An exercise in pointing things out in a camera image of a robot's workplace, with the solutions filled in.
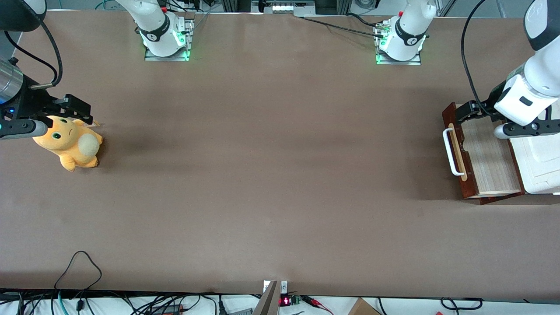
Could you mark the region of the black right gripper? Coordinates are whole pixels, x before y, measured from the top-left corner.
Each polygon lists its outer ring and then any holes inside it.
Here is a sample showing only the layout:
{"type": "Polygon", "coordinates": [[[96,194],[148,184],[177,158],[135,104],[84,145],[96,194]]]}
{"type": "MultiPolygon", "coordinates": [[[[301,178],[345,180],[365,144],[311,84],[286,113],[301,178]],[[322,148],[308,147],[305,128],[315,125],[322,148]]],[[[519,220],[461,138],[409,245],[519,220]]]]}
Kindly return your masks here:
{"type": "MultiPolygon", "coordinates": [[[[21,73],[12,74],[12,119],[36,119],[38,116],[58,115],[62,108],[55,103],[45,89],[33,90],[31,86],[36,82],[21,73]]],[[[73,123],[79,127],[94,126],[91,116],[91,106],[87,102],[72,95],[64,95],[65,114],[71,115],[73,123]]]]}

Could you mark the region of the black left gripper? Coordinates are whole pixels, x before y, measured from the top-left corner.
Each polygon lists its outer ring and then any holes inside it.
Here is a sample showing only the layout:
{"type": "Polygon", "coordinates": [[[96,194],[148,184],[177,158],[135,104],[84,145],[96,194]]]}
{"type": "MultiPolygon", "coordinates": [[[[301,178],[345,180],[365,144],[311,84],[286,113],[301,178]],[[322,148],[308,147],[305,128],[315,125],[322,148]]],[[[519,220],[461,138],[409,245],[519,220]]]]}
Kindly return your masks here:
{"type": "Polygon", "coordinates": [[[457,124],[463,124],[464,122],[476,118],[480,119],[485,116],[490,116],[492,122],[498,120],[508,121],[506,116],[500,114],[494,106],[502,96],[506,81],[503,80],[495,88],[491,90],[488,98],[481,102],[476,102],[476,100],[467,101],[464,103],[455,103],[455,122],[457,124]]]}

